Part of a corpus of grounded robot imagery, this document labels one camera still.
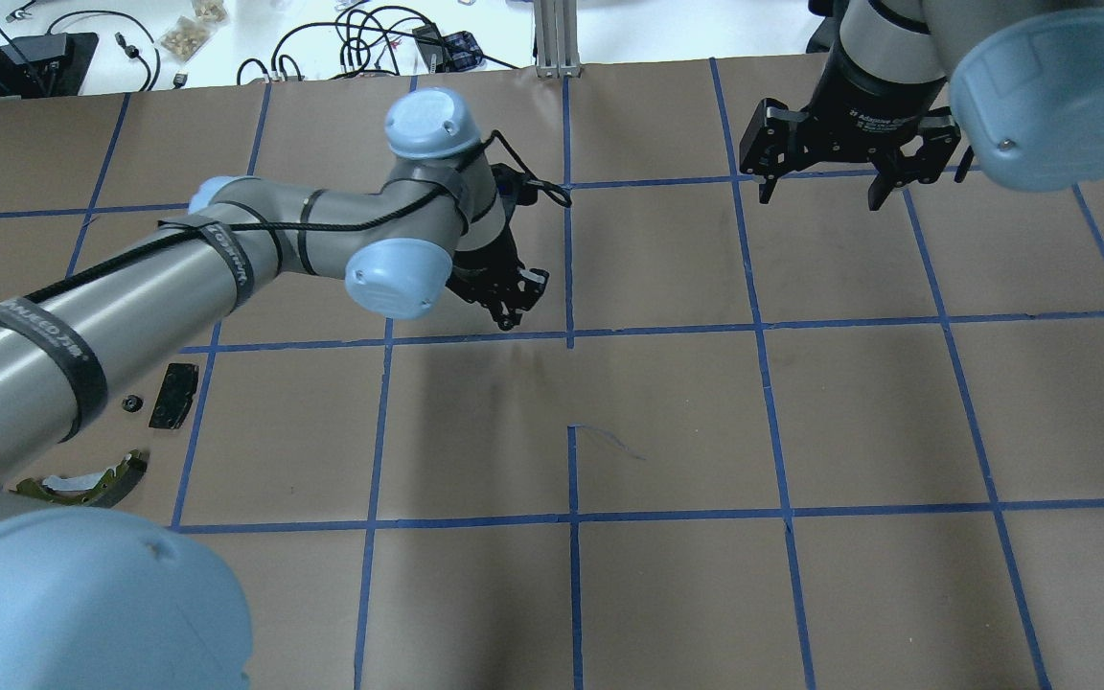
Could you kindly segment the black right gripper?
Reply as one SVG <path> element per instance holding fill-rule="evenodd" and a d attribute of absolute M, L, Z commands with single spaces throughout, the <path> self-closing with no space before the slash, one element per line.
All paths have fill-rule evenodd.
<path fill-rule="evenodd" d="M 959 123 L 934 105 L 943 86 L 941 76 L 889 79 L 834 44 L 806 105 L 758 100 L 741 137 L 739 169 L 758 178 L 758 204 L 771 204 L 781 176 L 818 163 L 871 163 L 867 208 L 875 213 L 907 182 L 935 180 L 959 148 Z"/>

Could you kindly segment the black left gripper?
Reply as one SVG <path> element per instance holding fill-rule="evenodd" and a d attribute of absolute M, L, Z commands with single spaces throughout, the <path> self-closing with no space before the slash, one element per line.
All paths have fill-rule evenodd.
<path fill-rule="evenodd" d="M 490 243 L 477 250 L 457 250 L 446 287 L 465 302 L 478 302 L 500 331 L 520 326 L 546 291 L 549 272 L 526 269 L 518 257 L 512 229 L 505 224 Z"/>

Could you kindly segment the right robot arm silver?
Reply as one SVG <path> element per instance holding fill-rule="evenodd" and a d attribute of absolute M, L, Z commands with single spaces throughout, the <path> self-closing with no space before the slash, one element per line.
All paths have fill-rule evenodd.
<path fill-rule="evenodd" d="M 1104 179 L 1104 1 L 814 1 L 831 39 L 802 108 L 764 98 L 739 170 L 781 178 L 867 163 L 868 206 L 959 157 L 1012 191 Z"/>

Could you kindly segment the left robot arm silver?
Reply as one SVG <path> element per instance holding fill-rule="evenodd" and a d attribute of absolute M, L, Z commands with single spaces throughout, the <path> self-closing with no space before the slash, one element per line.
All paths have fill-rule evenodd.
<path fill-rule="evenodd" d="M 6 481 L 75 438 L 144 373 L 284 272 L 340 280 L 395 320 L 443 291 L 503 331 L 546 288 L 518 257 L 519 205 L 567 193 L 521 160 L 488 162 L 455 91 L 390 106 L 396 160 L 372 194 L 214 176 L 187 213 L 79 274 L 0 302 L 0 689 L 245 689 L 251 616 L 214 550 L 91 501 L 49 505 Z"/>

